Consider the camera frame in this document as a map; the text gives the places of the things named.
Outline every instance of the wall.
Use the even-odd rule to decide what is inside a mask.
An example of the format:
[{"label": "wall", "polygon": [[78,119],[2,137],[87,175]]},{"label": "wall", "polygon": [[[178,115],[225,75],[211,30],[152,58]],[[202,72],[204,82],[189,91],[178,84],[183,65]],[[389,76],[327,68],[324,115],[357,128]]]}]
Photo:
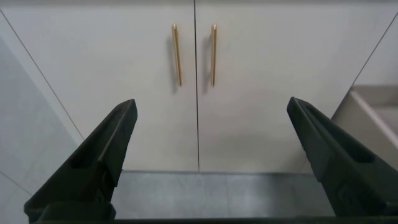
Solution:
[{"label": "wall", "polygon": [[390,28],[363,68],[355,85],[398,85],[398,19]]},{"label": "wall", "polygon": [[0,38],[0,222],[27,223],[24,203],[77,143]]}]

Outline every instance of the brass bar handle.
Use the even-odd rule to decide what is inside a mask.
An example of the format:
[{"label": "brass bar handle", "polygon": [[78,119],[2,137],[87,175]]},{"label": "brass bar handle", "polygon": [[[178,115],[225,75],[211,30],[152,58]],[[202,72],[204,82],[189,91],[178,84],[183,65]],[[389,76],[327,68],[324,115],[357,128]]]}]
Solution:
[{"label": "brass bar handle", "polygon": [[173,41],[174,41],[174,57],[175,57],[175,69],[177,71],[177,84],[182,86],[181,77],[181,63],[180,63],[180,47],[178,44],[178,29],[177,25],[172,25]]},{"label": "brass bar handle", "polygon": [[211,26],[211,86],[214,87],[216,82],[216,48],[217,48],[217,26]]}]

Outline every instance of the cabinet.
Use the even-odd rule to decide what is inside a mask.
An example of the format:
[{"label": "cabinet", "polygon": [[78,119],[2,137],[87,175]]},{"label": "cabinet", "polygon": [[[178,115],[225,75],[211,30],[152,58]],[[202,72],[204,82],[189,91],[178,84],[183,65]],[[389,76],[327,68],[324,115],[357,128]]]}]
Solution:
[{"label": "cabinet", "polygon": [[123,168],[139,170],[198,170],[193,8],[193,0],[1,7],[84,138],[118,103],[136,100],[139,120]]},{"label": "cabinet", "polygon": [[[201,171],[298,172],[291,96],[331,117],[397,4],[196,0]],[[210,86],[216,24],[215,86]]]},{"label": "cabinet", "polygon": [[1,9],[84,138],[136,99],[124,169],[298,172],[306,158],[289,98],[332,116],[398,4],[43,0]]}]

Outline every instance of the cabinet handle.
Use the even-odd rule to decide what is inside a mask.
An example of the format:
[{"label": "cabinet handle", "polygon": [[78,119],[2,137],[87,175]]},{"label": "cabinet handle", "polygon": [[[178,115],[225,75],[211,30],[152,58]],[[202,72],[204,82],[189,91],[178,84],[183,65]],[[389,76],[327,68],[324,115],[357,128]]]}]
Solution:
[{"label": "cabinet handle", "polygon": [[211,26],[211,86],[214,87],[216,82],[216,47],[217,47],[217,26]]},{"label": "cabinet handle", "polygon": [[175,57],[175,69],[177,71],[177,84],[182,86],[181,77],[181,63],[180,63],[180,47],[178,45],[178,29],[177,25],[172,25],[173,41],[174,41],[174,57]]}]

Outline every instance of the white cabinet door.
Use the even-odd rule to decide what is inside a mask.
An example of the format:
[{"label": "white cabinet door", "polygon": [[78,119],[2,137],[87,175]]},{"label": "white cabinet door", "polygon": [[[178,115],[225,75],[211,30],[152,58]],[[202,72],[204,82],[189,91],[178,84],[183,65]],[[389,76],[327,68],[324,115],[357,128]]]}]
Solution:
[{"label": "white cabinet door", "polygon": [[134,98],[138,120],[123,168],[198,170],[193,0],[16,1],[1,9],[84,138]]},{"label": "white cabinet door", "polygon": [[196,4],[201,171],[298,172],[306,158],[290,97],[331,117],[398,11],[357,1]]}]

